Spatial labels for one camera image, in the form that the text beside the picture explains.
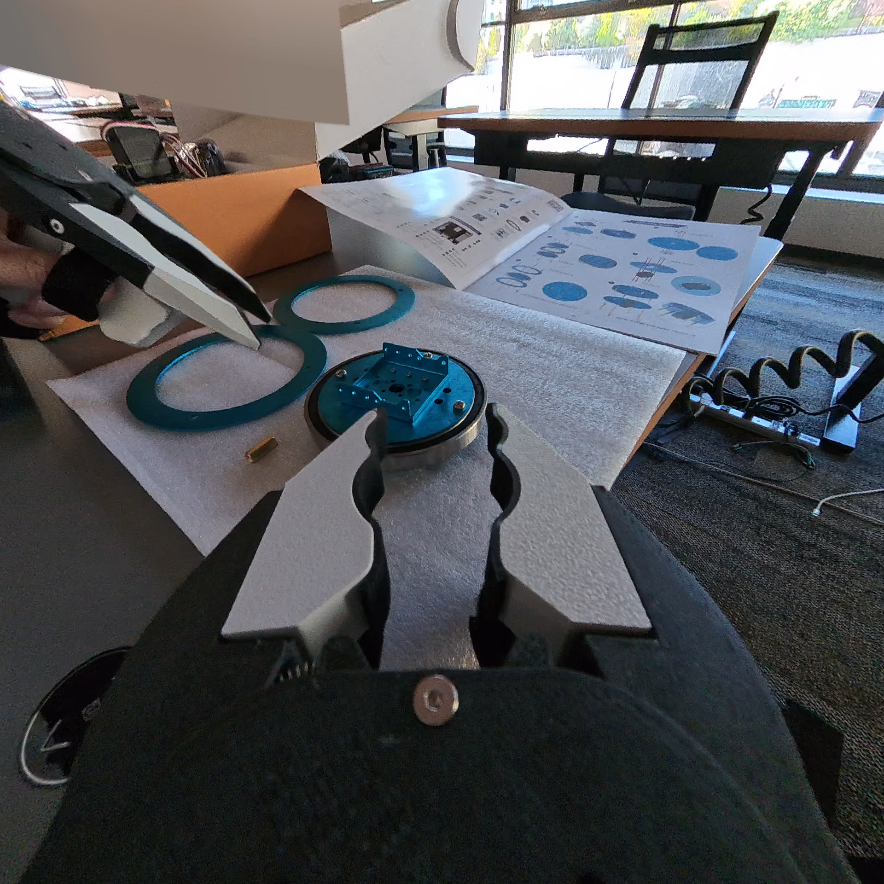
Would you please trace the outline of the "printed instruction manual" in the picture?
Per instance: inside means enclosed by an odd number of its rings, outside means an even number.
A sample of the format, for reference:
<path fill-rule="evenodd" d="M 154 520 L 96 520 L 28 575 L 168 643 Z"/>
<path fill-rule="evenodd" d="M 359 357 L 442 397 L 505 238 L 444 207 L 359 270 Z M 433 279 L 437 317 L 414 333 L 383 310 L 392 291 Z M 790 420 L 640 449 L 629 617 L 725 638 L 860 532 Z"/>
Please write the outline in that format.
<path fill-rule="evenodd" d="M 413 248 L 459 291 L 708 355 L 759 240 L 757 227 L 573 209 L 453 168 L 303 192 Z"/>

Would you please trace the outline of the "orange white cardboard box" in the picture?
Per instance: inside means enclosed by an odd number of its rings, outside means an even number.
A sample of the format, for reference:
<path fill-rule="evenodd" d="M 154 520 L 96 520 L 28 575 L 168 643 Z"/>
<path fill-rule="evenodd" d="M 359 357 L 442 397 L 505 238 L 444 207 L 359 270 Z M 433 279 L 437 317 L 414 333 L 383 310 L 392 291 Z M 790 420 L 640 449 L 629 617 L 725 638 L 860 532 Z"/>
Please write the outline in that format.
<path fill-rule="evenodd" d="M 299 188 L 472 70 L 482 21 L 483 2 L 2 2 L 2 61 L 169 100 L 181 138 L 245 163 L 130 184 L 247 280 L 331 250 L 326 211 Z M 72 249 L 6 212 L 17 242 Z"/>

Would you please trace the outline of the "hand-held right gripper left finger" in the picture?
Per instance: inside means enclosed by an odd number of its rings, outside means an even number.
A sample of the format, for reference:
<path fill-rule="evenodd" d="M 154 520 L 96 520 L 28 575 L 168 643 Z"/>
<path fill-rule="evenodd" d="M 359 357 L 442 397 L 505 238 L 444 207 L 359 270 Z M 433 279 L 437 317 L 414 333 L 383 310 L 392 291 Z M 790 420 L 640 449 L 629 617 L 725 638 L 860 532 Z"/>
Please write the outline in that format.
<path fill-rule="evenodd" d="M 334 636 L 379 665 L 390 576 L 372 512 L 388 415 L 364 414 L 284 486 L 227 621 L 226 639 L 295 638 L 317 660 Z"/>

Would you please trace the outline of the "large window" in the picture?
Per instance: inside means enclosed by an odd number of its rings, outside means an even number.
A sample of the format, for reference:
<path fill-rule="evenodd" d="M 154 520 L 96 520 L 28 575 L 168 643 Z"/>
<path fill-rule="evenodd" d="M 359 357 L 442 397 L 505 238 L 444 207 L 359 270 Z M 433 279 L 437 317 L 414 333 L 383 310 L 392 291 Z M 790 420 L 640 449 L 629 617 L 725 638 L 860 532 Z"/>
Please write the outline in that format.
<path fill-rule="evenodd" d="M 882 2 L 667 2 L 591 15 L 529 18 L 567 2 L 485 2 L 475 72 L 452 81 L 445 106 L 480 112 L 614 109 L 623 104 L 652 25 L 693 26 L 777 12 L 742 108 L 867 111 L 882 97 Z"/>

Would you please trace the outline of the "person's left hand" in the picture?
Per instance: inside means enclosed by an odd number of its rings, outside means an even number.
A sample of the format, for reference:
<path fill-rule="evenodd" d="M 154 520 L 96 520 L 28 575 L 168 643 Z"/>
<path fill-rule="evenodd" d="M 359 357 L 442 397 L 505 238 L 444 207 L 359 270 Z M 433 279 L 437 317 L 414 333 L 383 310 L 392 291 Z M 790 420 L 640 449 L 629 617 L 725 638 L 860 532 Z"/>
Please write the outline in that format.
<path fill-rule="evenodd" d="M 41 290 L 61 255 L 10 237 L 16 225 L 1 209 L 1 335 L 36 339 L 60 326 L 66 314 L 42 299 Z"/>

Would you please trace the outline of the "dark desk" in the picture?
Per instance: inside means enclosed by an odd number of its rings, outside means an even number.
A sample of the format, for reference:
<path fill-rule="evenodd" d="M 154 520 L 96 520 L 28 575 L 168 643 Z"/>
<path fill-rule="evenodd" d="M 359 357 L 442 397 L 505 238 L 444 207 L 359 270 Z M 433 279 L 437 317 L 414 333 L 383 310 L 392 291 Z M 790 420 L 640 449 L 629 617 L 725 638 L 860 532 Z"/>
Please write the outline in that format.
<path fill-rule="evenodd" d="M 420 107 L 387 120 L 381 129 L 387 163 L 394 171 L 423 171 L 447 166 L 441 117 L 470 114 L 478 107 Z"/>
<path fill-rule="evenodd" d="M 499 167 L 500 178 L 513 180 L 516 170 L 554 171 L 658 180 L 699 185 L 696 219 L 711 213 L 723 186 L 763 189 L 774 181 L 782 158 L 792 151 L 809 156 L 778 211 L 764 231 L 782 240 L 825 156 L 839 156 L 854 144 L 852 169 L 882 123 L 882 109 L 850 111 L 710 110 L 710 109 L 545 109 L 449 114 L 438 119 L 443 129 L 460 129 L 475 137 L 477 164 Z M 531 151 L 532 140 L 566 136 L 584 140 L 617 140 L 713 144 L 705 159 L 661 158 L 574 151 Z"/>
<path fill-rule="evenodd" d="M 471 605 L 489 543 L 491 457 L 385 480 L 392 574 L 384 662 L 270 683 L 281 644 L 216 633 L 278 494 L 178 590 L 183 536 L 99 457 L 6 465 L 2 614 L 37 582 L 30 654 L 72 663 L 100 618 L 165 601 L 103 700 L 18 882 L 775 882 L 800 880 L 774 806 L 791 750 L 763 677 L 720 609 L 611 495 L 602 508 L 663 625 L 599 670 L 436 665 L 430 590 Z M 623 650 L 665 653 L 633 677 Z"/>

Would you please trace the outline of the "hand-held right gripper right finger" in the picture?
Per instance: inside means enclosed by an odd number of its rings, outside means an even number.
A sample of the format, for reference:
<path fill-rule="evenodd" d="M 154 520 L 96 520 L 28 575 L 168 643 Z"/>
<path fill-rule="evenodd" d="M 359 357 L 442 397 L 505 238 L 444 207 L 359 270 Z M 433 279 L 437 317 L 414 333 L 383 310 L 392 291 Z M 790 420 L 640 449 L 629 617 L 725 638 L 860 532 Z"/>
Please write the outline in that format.
<path fill-rule="evenodd" d="M 653 636 L 599 502 L 602 490 L 508 409 L 486 409 L 494 520 L 470 636 L 481 667 L 499 667 L 538 636 L 569 666 L 584 635 Z"/>

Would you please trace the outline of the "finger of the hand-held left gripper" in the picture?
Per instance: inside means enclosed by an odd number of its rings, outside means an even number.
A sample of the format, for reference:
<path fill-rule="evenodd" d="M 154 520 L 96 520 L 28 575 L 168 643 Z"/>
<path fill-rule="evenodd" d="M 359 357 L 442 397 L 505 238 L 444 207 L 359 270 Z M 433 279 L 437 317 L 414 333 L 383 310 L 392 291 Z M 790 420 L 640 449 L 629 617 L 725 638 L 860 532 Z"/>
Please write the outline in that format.
<path fill-rule="evenodd" d="M 127 247 L 147 264 L 143 282 L 115 282 L 110 286 L 110 299 L 99 303 L 99 325 L 107 337 L 148 347 L 184 315 L 250 349 L 260 347 L 259 338 L 238 307 L 163 256 L 134 227 L 88 204 L 72 208 L 108 234 L 113 245 Z"/>
<path fill-rule="evenodd" d="M 239 308 L 263 322 L 271 321 L 271 313 L 244 278 L 142 193 L 130 195 L 125 219 L 165 257 L 225 295 Z"/>

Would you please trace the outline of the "white foam sheet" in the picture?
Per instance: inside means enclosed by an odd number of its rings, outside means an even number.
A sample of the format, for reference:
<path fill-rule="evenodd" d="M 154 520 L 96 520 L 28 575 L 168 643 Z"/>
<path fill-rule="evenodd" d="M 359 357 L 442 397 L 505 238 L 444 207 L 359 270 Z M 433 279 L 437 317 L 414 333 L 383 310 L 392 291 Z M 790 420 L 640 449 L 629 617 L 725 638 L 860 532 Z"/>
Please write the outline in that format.
<path fill-rule="evenodd" d="M 682 362 L 672 348 L 365 265 L 409 285 L 412 309 L 363 333 L 324 336 L 327 365 L 380 350 L 385 341 L 439 349 L 461 359 L 502 404 L 595 484 L 610 486 L 631 455 Z M 50 388 L 160 504 L 201 553 L 216 547 L 266 493 L 316 457 L 304 399 L 258 422 L 183 433 L 130 414 L 130 382 L 191 331 L 147 350 L 51 380 Z M 278 448 L 250 464 L 246 451 L 267 436 Z"/>

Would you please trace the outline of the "black frame stand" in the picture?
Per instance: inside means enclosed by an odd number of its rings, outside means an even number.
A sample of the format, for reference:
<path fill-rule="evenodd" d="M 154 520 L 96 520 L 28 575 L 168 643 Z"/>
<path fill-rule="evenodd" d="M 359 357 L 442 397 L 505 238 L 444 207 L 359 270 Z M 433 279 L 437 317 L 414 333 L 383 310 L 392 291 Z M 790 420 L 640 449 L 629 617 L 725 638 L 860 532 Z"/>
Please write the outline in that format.
<path fill-rule="evenodd" d="M 639 51 L 623 110 L 723 110 L 740 108 L 779 12 L 692 25 L 652 25 Z M 658 157 L 701 161 L 714 156 L 714 143 L 609 140 L 610 157 Z M 671 180 L 599 178 L 598 193 L 694 204 L 699 185 Z"/>

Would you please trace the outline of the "white power strip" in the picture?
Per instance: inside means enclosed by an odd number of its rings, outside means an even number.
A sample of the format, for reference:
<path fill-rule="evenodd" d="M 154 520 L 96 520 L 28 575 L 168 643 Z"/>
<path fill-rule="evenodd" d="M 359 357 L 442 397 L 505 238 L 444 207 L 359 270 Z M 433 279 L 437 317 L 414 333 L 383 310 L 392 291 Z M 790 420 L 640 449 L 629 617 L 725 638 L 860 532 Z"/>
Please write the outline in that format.
<path fill-rule="evenodd" d="M 792 417 L 768 418 L 757 414 L 747 415 L 739 408 L 715 404 L 706 393 L 702 395 L 691 393 L 688 407 L 695 416 L 708 417 L 768 440 L 789 441 L 813 448 L 821 446 L 821 440 L 802 432 Z"/>

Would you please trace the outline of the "blue round bearing base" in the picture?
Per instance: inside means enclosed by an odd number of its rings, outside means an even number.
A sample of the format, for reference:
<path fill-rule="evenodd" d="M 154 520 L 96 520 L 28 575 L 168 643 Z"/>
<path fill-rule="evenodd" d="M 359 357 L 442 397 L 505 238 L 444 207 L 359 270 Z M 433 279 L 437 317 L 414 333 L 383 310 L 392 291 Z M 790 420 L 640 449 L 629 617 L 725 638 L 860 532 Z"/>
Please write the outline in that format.
<path fill-rule="evenodd" d="M 486 392 L 466 362 L 389 342 L 327 371 L 310 391 L 305 418 L 329 446 L 364 414 L 388 414 L 385 472 L 436 467 L 479 434 Z"/>

